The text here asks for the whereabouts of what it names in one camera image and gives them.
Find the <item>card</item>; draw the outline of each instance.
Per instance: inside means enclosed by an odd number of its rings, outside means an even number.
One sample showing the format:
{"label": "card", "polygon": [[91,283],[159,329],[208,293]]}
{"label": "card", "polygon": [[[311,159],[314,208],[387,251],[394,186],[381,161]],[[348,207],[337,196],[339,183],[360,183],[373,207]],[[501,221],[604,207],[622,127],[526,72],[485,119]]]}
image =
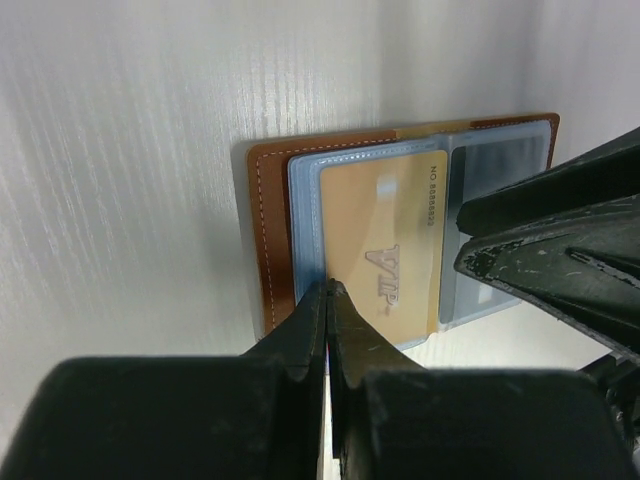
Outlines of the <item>card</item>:
{"label": "card", "polygon": [[327,276],[394,345],[436,331],[446,152],[328,167],[320,183]]}

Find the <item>brown leather wallet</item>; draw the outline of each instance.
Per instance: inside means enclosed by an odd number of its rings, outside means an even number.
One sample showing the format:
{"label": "brown leather wallet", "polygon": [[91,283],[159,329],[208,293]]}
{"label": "brown leather wallet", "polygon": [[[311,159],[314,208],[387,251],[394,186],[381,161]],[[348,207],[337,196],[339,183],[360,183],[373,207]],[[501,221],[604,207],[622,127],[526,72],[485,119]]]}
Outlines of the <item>brown leather wallet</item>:
{"label": "brown leather wallet", "polygon": [[547,162],[547,166],[550,166],[560,123],[560,117],[556,113],[456,120],[397,129],[286,138],[253,146],[247,154],[247,167],[262,286],[264,333],[269,333],[279,325],[295,307],[287,173],[287,164],[292,157],[393,143],[435,133],[504,127],[539,120],[546,120],[551,125],[551,146]]}

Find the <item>stitched edge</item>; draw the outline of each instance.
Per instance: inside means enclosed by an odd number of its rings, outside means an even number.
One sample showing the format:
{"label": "stitched edge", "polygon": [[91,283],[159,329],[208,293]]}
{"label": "stitched edge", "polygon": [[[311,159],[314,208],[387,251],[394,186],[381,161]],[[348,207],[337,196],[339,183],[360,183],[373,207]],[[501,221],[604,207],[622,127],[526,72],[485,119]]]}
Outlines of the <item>stitched edge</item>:
{"label": "stitched edge", "polygon": [[[536,119],[536,120],[527,120],[526,122],[493,123],[490,125],[480,125],[476,127],[471,126],[470,130],[484,130],[487,128],[507,127],[510,125],[523,125],[526,123],[539,122],[541,120],[547,120],[551,125],[551,131],[552,131],[551,142],[554,143],[553,140],[555,136],[553,132],[554,131],[557,132],[558,122],[554,120],[543,119],[543,118]],[[447,133],[452,131],[458,131],[458,130],[449,128],[449,129],[432,132],[430,133],[430,135],[435,135],[438,133]],[[388,142],[396,142],[398,140],[399,140],[398,138],[384,138],[380,140],[362,140],[360,142],[336,143],[333,145],[322,145],[320,147],[305,147],[305,148],[297,148],[294,150],[280,150],[277,152],[263,153],[262,155],[259,155],[258,158],[256,158],[256,178],[258,180],[258,203],[259,203],[259,212],[260,212],[260,226],[262,228],[262,243],[264,245],[264,259],[265,259],[265,265],[267,267],[267,284],[269,287],[269,301],[271,302],[271,329],[272,330],[276,328],[276,312],[275,312],[275,301],[273,299],[273,284],[271,280],[271,264],[269,262],[269,250],[267,247],[267,231],[266,231],[265,222],[264,222],[264,205],[262,202],[262,179],[260,177],[260,161],[267,157],[271,157],[273,155],[285,155],[289,153],[311,152],[316,150],[325,150],[327,148],[353,147],[358,145],[388,143]],[[551,147],[552,145],[549,145],[549,153],[551,153]]]}

